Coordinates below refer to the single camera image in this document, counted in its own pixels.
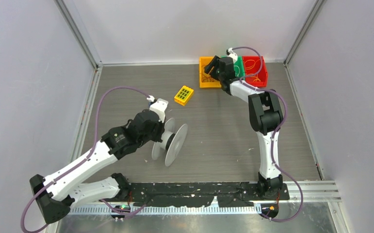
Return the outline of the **grey cable spool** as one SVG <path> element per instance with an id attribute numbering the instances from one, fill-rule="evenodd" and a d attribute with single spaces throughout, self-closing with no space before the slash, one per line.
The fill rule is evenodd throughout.
<path id="1" fill-rule="evenodd" d="M 165 166 L 170 166 L 178 156 L 185 142 L 188 133 L 188 125 L 183 124 L 176 131 L 176 121 L 170 118 L 164 125 L 162 142 L 155 142 L 152 148 L 151 157 L 153 160 L 165 157 Z"/>

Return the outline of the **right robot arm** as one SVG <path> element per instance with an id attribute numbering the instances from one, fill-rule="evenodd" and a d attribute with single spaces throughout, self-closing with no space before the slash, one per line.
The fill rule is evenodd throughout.
<path id="1" fill-rule="evenodd" d="M 278 136 L 285 117 L 277 93 L 254 87 L 236 77 L 230 57 L 214 56 L 204 67 L 204 73 L 219 81 L 227 94 L 248 104 L 250 126 L 257 134 L 260 149 L 256 193 L 259 197 L 271 199 L 283 187 L 278 162 Z"/>

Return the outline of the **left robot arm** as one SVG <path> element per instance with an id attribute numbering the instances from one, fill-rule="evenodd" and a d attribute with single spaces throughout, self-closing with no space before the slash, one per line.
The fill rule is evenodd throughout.
<path id="1" fill-rule="evenodd" d="M 72 208 L 101 199 L 124 201 L 130 188 L 122 174 L 114 174 L 102 181 L 84 181 L 126 155 L 136 152 L 144 144 L 162 142 L 165 111 L 155 107 L 144 109 L 125 125 L 113 127 L 89 151 L 64 168 L 47 176 L 30 178 L 33 201 L 36 202 L 46 224 L 64 218 Z"/>

